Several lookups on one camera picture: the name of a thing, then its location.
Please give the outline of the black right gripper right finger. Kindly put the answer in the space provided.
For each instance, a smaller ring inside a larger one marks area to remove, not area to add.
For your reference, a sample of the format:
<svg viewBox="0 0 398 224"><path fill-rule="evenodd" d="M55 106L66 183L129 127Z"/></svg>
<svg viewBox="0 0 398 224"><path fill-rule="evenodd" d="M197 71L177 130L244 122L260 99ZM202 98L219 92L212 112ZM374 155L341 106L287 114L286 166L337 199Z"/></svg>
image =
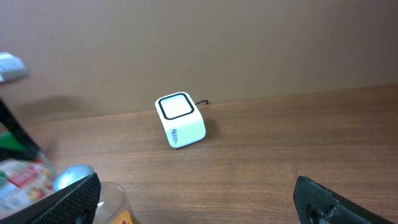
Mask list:
<svg viewBox="0 0 398 224"><path fill-rule="evenodd" d="M306 176L297 178L293 199L301 223L393 224Z"/></svg>

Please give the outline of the yellow oil bottle silver cap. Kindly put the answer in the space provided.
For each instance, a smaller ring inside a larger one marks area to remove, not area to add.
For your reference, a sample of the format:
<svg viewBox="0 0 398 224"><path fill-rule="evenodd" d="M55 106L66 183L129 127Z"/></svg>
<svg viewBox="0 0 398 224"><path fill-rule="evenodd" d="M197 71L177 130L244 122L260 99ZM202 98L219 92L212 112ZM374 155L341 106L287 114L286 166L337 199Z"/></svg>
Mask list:
<svg viewBox="0 0 398 224"><path fill-rule="evenodd" d="M88 164L78 164L64 170L53 183L55 192L91 175L94 168ZM133 211L124 189L114 182L101 182L101 193L93 224L141 224Z"/></svg>

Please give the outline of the green lid small jar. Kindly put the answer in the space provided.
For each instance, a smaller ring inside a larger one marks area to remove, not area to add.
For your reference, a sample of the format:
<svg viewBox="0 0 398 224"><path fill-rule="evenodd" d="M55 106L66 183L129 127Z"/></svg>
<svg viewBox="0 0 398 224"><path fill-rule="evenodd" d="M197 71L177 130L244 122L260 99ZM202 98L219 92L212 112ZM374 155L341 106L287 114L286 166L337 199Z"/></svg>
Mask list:
<svg viewBox="0 0 398 224"><path fill-rule="evenodd" d="M57 173L40 147L1 131L1 218L53 193Z"/></svg>

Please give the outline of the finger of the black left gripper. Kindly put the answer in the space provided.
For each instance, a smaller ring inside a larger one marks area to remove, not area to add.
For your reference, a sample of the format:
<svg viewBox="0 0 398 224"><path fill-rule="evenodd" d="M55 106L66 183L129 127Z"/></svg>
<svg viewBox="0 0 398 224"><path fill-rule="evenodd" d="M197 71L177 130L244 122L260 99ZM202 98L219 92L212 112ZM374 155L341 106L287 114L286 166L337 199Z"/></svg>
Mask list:
<svg viewBox="0 0 398 224"><path fill-rule="evenodd" d="M34 161L39 157L40 147L15 119L1 100L1 162L8 159Z"/></svg>

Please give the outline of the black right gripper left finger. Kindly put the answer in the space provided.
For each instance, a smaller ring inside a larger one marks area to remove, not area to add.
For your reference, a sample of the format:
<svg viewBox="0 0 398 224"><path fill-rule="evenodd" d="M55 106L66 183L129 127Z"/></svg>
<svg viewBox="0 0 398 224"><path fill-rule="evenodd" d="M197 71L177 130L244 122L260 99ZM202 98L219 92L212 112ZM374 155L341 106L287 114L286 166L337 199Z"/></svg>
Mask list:
<svg viewBox="0 0 398 224"><path fill-rule="evenodd" d="M1 220L1 224L92 224L101 184L91 174Z"/></svg>

